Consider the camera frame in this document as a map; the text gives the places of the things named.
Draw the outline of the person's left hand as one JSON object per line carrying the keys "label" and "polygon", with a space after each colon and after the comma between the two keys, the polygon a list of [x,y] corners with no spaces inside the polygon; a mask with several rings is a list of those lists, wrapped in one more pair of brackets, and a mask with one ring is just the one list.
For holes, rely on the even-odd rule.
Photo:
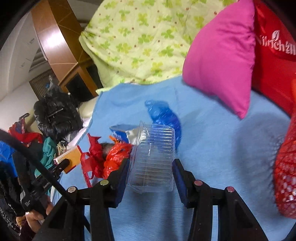
{"label": "person's left hand", "polygon": [[[50,200],[47,201],[47,207],[46,207],[46,214],[47,215],[50,214],[53,207],[54,207],[53,203]],[[41,227],[41,221],[45,219],[44,216],[35,210],[31,210],[29,212],[26,212],[25,216],[26,216],[27,223],[28,223],[29,227],[31,228],[31,230],[34,233],[37,233]]]}

